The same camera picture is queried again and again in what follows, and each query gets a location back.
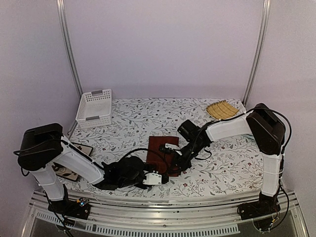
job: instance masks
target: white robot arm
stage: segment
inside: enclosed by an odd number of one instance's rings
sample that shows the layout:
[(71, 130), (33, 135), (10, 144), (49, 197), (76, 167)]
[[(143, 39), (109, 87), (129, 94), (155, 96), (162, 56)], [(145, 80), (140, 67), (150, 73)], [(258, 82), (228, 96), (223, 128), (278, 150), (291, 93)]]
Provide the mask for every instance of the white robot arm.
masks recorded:
[(285, 125), (275, 113), (264, 104), (233, 118), (208, 122), (202, 128), (190, 120), (178, 128), (178, 132), (189, 142), (175, 154), (173, 162), (181, 172), (191, 167), (191, 160), (212, 142), (236, 135), (251, 134), (263, 158), (263, 185), (259, 201), (244, 203), (238, 213), (242, 219), (255, 218), (280, 211), (277, 201), (279, 179), (283, 172)]
[(145, 164), (135, 156), (125, 156), (110, 164), (103, 162), (103, 167), (100, 166), (74, 146), (62, 134), (62, 126), (57, 123), (27, 130), (21, 150), (14, 153), (19, 156), (21, 169), (29, 171), (45, 190), (50, 210), (81, 219), (88, 218), (89, 205), (83, 202), (85, 207), (79, 208), (75, 202), (68, 200), (67, 189), (59, 182), (51, 167), (53, 162), (63, 165), (102, 190), (115, 190), (131, 185), (146, 189), (169, 180), (167, 175), (158, 174), (154, 165)]

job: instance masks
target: vertical metal pole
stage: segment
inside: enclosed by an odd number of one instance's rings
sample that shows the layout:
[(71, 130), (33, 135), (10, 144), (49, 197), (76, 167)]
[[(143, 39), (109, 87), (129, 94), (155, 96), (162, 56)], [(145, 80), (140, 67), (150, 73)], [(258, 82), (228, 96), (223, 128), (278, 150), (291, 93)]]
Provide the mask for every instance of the vertical metal pole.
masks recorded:
[(67, 52), (67, 56), (68, 56), (69, 65), (70, 65), (71, 72), (73, 75), (73, 79), (74, 79), (75, 87), (76, 87), (76, 90), (78, 93), (78, 97), (80, 99), (82, 96), (82, 86), (81, 86), (81, 82), (79, 80), (78, 71), (77, 71), (76, 64), (75, 64), (75, 58), (74, 58), (73, 50), (72, 50), (71, 43), (70, 43), (64, 0), (57, 0), (57, 10), (58, 10), (61, 32), (62, 32), (64, 43), (65, 43), (65, 48), (66, 48), (66, 52)]
[(270, 13), (270, 0), (264, 0), (263, 10), (262, 10), (262, 18), (261, 18), (261, 26), (260, 26), (259, 38), (258, 38), (258, 42), (257, 42), (256, 53), (255, 53), (255, 57), (254, 57), (253, 62), (252, 62), (252, 67), (251, 67), (246, 91), (245, 91), (245, 94), (244, 94), (243, 99), (242, 99), (242, 103), (245, 107), (247, 106), (247, 103), (249, 101), (252, 86), (253, 86), (253, 83), (255, 81), (255, 77), (256, 77), (259, 61), (260, 61), (260, 55), (261, 55), (263, 43), (264, 43), (265, 36), (266, 36), (267, 25), (268, 25), (268, 20), (269, 20), (269, 13)]

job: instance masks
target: white wall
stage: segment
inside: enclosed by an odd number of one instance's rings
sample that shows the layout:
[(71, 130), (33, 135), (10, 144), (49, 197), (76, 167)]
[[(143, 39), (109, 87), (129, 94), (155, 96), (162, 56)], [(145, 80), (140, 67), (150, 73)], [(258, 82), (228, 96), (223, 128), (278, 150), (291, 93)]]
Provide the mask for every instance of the white wall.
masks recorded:
[(286, 115), (293, 137), (284, 179), (316, 236), (316, 1), (272, 1), (249, 108), (264, 102)]
[(1, 1), (0, 29), (0, 236), (17, 237), (36, 186), (12, 151), (28, 128), (58, 122), (67, 131), (79, 100), (56, 1)]
[(84, 91), (241, 98), (263, 0), (65, 1)]

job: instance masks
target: floral tablecloth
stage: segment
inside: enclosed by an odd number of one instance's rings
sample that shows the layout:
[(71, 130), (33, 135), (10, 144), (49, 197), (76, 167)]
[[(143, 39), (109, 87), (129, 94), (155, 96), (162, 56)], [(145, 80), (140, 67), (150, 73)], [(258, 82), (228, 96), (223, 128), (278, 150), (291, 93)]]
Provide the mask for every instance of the floral tablecloth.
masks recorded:
[[(198, 126), (212, 120), (206, 107), (219, 100), (214, 99), (114, 99), (112, 124), (103, 127), (80, 129), (71, 136), (72, 142), (94, 147), (92, 158), (98, 163), (119, 160), (135, 148), (147, 148), (149, 136), (178, 136), (180, 147), (186, 141), (177, 132), (179, 125), (190, 119)], [(244, 111), (240, 100), (228, 103)], [(99, 190), (80, 178), (71, 182), (60, 178), (68, 189), (146, 198), (176, 198), (229, 195), (258, 190), (262, 185), (262, 157), (255, 142), (247, 136), (235, 136), (216, 141), (207, 148), (212, 152), (207, 160), (192, 160), (192, 168), (179, 177), (171, 177), (165, 185), (142, 190), (126, 187), (115, 191)], [(136, 155), (146, 160), (145, 152)], [(200, 152), (199, 158), (207, 158)]]

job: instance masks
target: brown towel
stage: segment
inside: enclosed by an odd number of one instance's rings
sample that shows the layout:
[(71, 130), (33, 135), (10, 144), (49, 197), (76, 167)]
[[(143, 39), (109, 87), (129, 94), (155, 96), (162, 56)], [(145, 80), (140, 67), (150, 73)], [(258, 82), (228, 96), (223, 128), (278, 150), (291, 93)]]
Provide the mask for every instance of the brown towel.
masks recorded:
[[(173, 145), (178, 146), (179, 145), (179, 138), (172, 137), (172, 136), (165, 136), (165, 137), (164, 136), (161, 136), (161, 137), (150, 136), (149, 143), (148, 143), (148, 149), (159, 153), (163, 157), (164, 154), (159, 151), (159, 146), (161, 144), (165, 144), (165, 143), (169, 143), (169, 144), (173, 144)], [(166, 161), (167, 161), (169, 167), (171, 165), (173, 157), (174, 157), (174, 154), (166, 154), (165, 155), (165, 158), (166, 158)], [(153, 154), (152, 152), (147, 152), (146, 163), (156, 165), (156, 171), (158, 171), (160, 174), (166, 172), (166, 165), (163, 162), (163, 160), (161, 160), (157, 155)], [(170, 176), (176, 177), (176, 176), (179, 176), (179, 174), (172, 174)]]

